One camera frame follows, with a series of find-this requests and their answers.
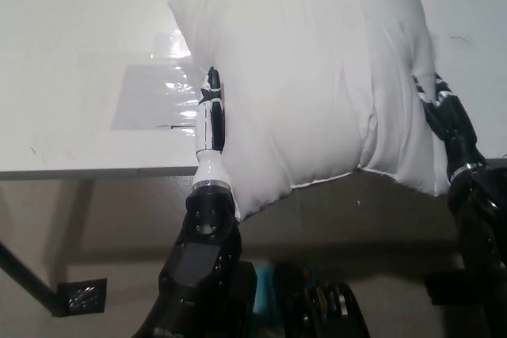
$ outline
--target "white tabletop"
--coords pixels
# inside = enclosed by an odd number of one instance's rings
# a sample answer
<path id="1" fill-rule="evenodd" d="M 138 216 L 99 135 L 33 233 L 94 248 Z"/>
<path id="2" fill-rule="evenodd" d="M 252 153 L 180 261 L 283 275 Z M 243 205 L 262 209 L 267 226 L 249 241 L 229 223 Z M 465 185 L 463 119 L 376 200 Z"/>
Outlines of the white tabletop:
<path id="1" fill-rule="evenodd" d="M 0 1 L 1 178 L 195 169 L 188 131 L 112 127 L 128 68 L 172 62 L 166 50 L 174 47 L 164 44 L 177 26 L 166 2 Z M 507 3 L 423 2 L 440 74 L 468 110 L 479 148 L 488 158 L 502 157 Z"/>

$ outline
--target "robotic arm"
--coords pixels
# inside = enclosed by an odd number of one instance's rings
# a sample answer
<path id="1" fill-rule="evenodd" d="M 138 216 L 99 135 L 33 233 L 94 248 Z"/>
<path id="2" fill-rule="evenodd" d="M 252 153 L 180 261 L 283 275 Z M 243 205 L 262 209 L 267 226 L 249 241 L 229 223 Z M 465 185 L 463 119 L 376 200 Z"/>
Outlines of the robotic arm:
<path id="1" fill-rule="evenodd" d="M 196 122 L 196 155 L 199 167 L 187 197 L 187 213 L 173 250 L 158 277 L 158 298 L 134 338 L 208 336 L 210 332 L 243 329 L 253 303 L 256 278 L 247 266 L 241 281 L 249 279 L 243 297 L 244 313 L 231 313 L 241 297 L 231 289 L 239 288 L 238 265 L 242 251 L 238 221 L 227 172 L 222 164 L 225 118 L 219 73 L 209 70 L 201 89 Z M 236 336 L 227 333 L 225 336 Z"/>
<path id="2" fill-rule="evenodd" d="M 436 75 L 436 102 L 417 84 L 426 120 L 444 141 L 451 181 L 448 206 L 458 227 L 468 281 L 482 303 L 492 338 L 507 336 L 507 168 L 492 169 L 476 147 L 459 98 Z"/>

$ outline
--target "black metal bracket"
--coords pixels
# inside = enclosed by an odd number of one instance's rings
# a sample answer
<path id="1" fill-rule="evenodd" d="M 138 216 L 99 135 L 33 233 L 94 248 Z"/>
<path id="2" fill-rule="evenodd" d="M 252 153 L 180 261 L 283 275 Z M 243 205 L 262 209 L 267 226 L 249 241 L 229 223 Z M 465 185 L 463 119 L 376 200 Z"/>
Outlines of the black metal bracket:
<path id="1" fill-rule="evenodd" d="M 54 317 L 104 313 L 107 279 L 60 283 L 55 293 L 1 242 L 0 269 Z"/>

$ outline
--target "robot forearm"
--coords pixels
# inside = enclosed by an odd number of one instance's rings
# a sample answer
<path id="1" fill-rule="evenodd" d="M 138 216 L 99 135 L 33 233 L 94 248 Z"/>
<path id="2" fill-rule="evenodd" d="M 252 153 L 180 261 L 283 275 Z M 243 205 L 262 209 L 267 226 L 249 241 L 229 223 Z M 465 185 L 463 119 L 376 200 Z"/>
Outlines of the robot forearm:
<path id="1" fill-rule="evenodd" d="M 242 243 L 227 172 L 222 163 L 225 118 L 218 71 L 201 89 L 196 121 L 199 167 L 187 213 L 158 278 L 159 296 L 135 338 L 198 338 L 212 328 L 226 301 Z"/>

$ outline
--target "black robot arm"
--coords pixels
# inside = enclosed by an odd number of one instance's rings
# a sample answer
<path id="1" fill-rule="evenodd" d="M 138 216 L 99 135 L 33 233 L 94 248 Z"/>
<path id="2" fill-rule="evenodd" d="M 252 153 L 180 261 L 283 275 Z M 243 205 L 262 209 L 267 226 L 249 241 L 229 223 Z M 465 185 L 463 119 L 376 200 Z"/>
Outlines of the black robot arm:
<path id="1" fill-rule="evenodd" d="M 429 126 L 445 144 L 451 181 L 448 206 L 466 274 L 482 303 L 491 337 L 506 337 L 507 169 L 488 166 L 459 98 L 438 75 L 435 85 L 435 102 L 419 85 L 417 90 Z"/>
<path id="2" fill-rule="evenodd" d="M 225 307 L 241 254 L 229 190 L 195 189 L 187 215 L 158 278 L 158 298 L 135 338 L 201 337 Z"/>
<path id="3" fill-rule="evenodd" d="M 219 73 L 209 70 L 196 119 L 199 167 L 181 232 L 158 277 L 158 297 L 134 338 L 243 336 L 257 277 L 242 242 L 222 163 L 225 117 Z"/>

